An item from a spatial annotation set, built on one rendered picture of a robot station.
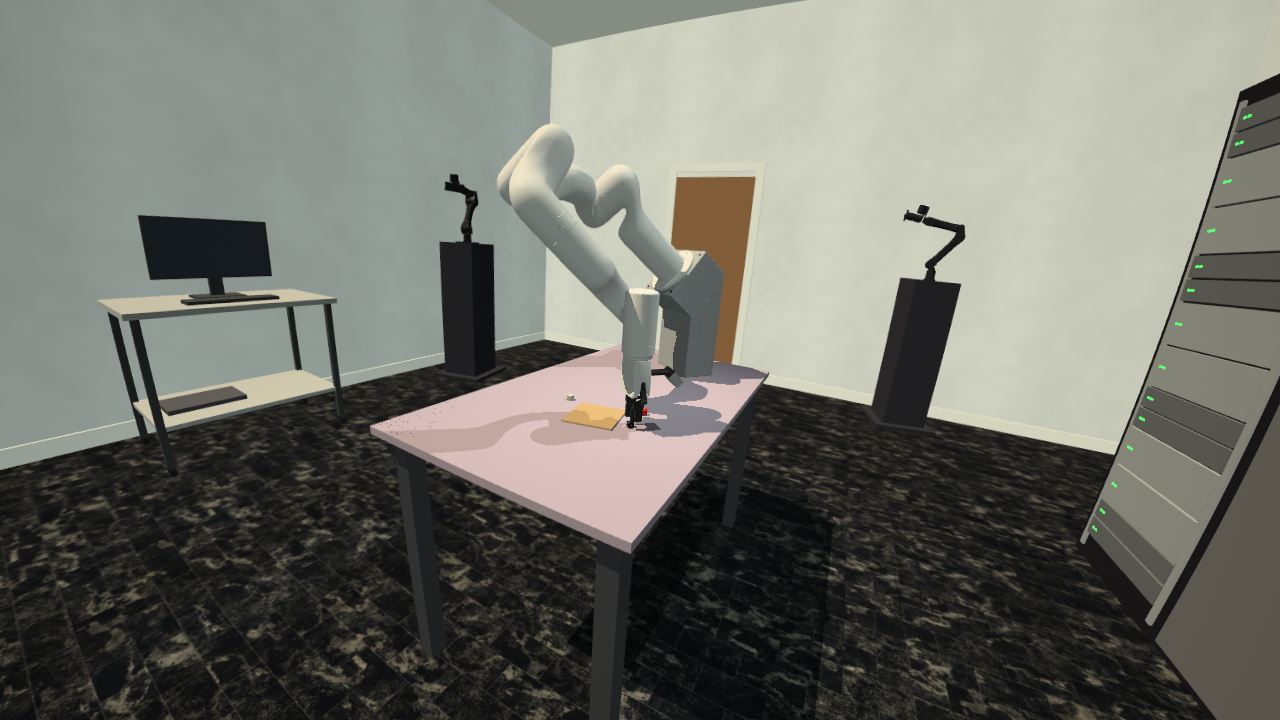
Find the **orange mat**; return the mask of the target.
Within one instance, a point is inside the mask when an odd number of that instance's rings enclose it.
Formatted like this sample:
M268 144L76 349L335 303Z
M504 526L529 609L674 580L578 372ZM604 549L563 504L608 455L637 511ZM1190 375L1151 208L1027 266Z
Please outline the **orange mat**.
M594 404L579 404L579 406L561 421L612 430L622 416L625 416L623 409L605 407Z

